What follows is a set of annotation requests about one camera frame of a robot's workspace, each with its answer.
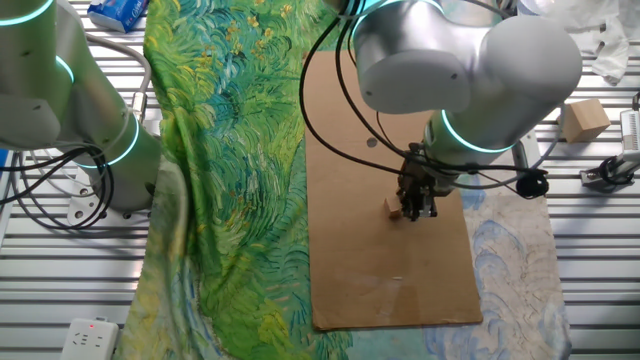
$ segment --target blue package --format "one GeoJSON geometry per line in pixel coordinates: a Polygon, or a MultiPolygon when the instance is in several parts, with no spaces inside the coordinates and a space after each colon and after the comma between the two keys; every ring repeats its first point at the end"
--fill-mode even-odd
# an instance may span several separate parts
{"type": "Polygon", "coordinates": [[[87,10],[96,25],[129,32],[147,7],[149,0],[93,0],[87,10]]]}

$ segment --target gray robot arm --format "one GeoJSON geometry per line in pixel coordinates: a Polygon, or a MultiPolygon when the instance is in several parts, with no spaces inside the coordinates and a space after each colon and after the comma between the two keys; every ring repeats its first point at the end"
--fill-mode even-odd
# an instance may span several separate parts
{"type": "MultiPolygon", "coordinates": [[[[160,143],[96,64],[71,5],[66,0],[0,0],[0,45],[0,146],[33,150],[92,144],[113,171],[112,207],[132,211],[149,206],[160,143]]],[[[91,158],[76,162],[97,179],[91,158]]]]}
{"type": "MultiPolygon", "coordinates": [[[[578,47],[549,20],[464,26],[449,21],[437,0],[379,7],[359,19],[354,46],[366,104],[390,114],[436,110],[422,154],[454,166],[488,165],[511,149],[565,101],[582,71],[578,47]]],[[[433,197],[449,194],[457,173],[415,162],[405,171],[414,174],[399,179],[405,214],[435,216],[433,197]],[[423,179],[419,191],[415,178],[423,179]]]]}

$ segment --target cardboard sheet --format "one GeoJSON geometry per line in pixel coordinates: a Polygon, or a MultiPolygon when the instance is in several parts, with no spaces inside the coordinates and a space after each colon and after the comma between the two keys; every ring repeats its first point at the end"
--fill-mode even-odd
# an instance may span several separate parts
{"type": "MultiPolygon", "coordinates": [[[[400,168],[402,158],[378,143],[353,114],[335,75],[333,53],[318,53],[305,101],[316,130],[337,148],[400,168]]],[[[375,124],[360,96],[355,67],[343,54],[356,104],[375,124]]],[[[407,148],[423,138],[427,113],[381,122],[407,148]]],[[[324,148],[307,130],[307,194],[313,323],[319,329],[463,324],[482,321],[469,236],[456,191],[437,199],[438,217],[389,220],[385,197],[397,176],[365,167],[324,148]]]]}

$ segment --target green painted fabric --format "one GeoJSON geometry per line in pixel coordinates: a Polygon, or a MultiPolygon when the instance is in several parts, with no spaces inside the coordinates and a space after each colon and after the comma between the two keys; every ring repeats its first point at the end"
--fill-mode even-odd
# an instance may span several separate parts
{"type": "Polygon", "coordinates": [[[495,205],[481,191],[463,197],[483,324],[313,330],[297,91],[303,54],[331,19],[320,0],[150,2],[145,54],[165,158],[115,358],[562,358],[570,344],[555,253],[536,257],[555,251],[552,239],[534,243],[548,234],[519,238],[482,217],[495,205]],[[534,277],[546,283],[520,283],[534,277]]]}
{"type": "Polygon", "coordinates": [[[297,102],[328,15],[318,0],[151,1],[165,156],[188,185],[163,164],[118,356],[347,357],[349,333],[312,330],[297,102]]]}

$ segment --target small wooden cube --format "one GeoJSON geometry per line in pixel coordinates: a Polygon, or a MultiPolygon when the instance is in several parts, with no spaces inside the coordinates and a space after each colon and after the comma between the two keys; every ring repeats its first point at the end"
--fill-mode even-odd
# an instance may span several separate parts
{"type": "Polygon", "coordinates": [[[389,219],[399,219],[402,217],[402,204],[397,195],[392,195],[384,199],[384,208],[387,210],[389,219]]]}
{"type": "Polygon", "coordinates": [[[562,133],[568,143],[590,141],[598,137],[609,125],[611,121],[600,100],[585,100],[567,105],[562,133]]]}

